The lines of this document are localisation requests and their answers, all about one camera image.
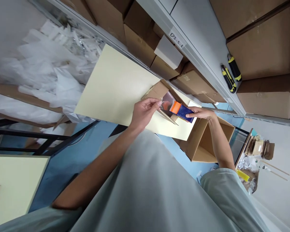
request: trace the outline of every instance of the wooden stick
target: wooden stick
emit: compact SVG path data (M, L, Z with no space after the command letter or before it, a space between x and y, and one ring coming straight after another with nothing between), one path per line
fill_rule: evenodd
M282 176L278 175L277 173L275 173L275 172L273 172L273 171L270 171L270 172L271 172L271 173L274 173L276 176L279 176L280 178L282 178L282 179L284 179L284 180L288 181L286 178L284 178L284 177L282 177Z
M288 174L288 173L286 173L286 172L284 172L284 171L282 171L281 169L279 169L279 168L276 168L275 166L273 166L272 164L269 164L268 162L265 162L265 161L263 161L263 160L261 160L263 163L265 163L265 164L267 164L267 165L269 165L269 166L271 166L271 167L273 167L273 168L275 168L275 169L277 169L278 171L281 171L282 173L285 173L286 175L288 175L288 176L290 176L290 174Z

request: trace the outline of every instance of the desk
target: desk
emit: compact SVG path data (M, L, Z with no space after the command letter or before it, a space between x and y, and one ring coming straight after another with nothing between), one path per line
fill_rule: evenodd
M49 158L0 155L0 225L28 213Z
M251 128L250 133L248 134L248 136L247 136L247 138L246 138L246 140L244 142L244 145L242 147L242 150L239 153L239 156L238 156L238 158L237 158L237 160L235 162L235 169L237 169L237 165L238 165L238 162L240 161L240 159L245 157L244 151L245 151L245 148L247 146L247 143L248 143L249 138L251 136L256 136L256 135L257 135L257 132L253 128Z

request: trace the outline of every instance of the hand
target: hand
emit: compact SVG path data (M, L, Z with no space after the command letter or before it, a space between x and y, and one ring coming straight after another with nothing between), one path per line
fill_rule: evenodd
M196 106L188 107L188 109L192 110L195 113L186 114L187 118L197 117L197 118L204 118L209 121L217 117L215 112L211 110L206 110L206 109L196 107Z
M156 98L147 98L134 104L130 128L142 132L150 122L153 114L161 106L162 101Z

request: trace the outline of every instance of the right hand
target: right hand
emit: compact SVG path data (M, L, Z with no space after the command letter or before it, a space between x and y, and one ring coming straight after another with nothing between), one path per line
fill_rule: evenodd
M206 110L206 109L196 107L196 106L188 107L188 109L192 110L194 113L186 114L187 118L197 117L197 118L204 118L209 121L217 117L215 112L211 110Z

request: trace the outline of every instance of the metal shelf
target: metal shelf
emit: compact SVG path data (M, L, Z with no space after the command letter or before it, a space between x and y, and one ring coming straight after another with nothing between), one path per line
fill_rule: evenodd
M235 111L219 110L219 109L208 108L208 107L203 107L203 108L208 109L208 110L212 110L212 111L215 111L218 113L225 113L225 114L232 115L232 116L238 116L238 114L236 114ZM280 125L284 125L284 126L290 126L290 119L275 118L275 117L263 116L263 115L258 115L258 114L246 114L243 118L250 118L250 119L280 124Z
M204 75L209 83L228 98L238 115L246 112L236 94L231 94L221 74L220 65L228 66L226 39L210 2L178 0L171 14L159 0L137 0L159 27L169 34L176 30L187 43L182 52Z
M59 10L61 10L63 13L65 13L69 18L73 19L78 25L82 27L82 29L86 29L90 31L91 33L94 33L95 35L101 37L106 41L108 45L119 51L120 53L124 54L126 57L132 59L134 62L138 63L143 68L147 69L151 73L153 73L143 62L141 62L139 59L137 59L134 55L132 55L127 47L121 43L119 40L117 40L114 36L112 36L110 33L108 33L106 30L104 30L102 27L95 26L91 22L89 22L87 19L82 17L80 14L63 4L59 0L46 0L50 2L52 5L57 7Z

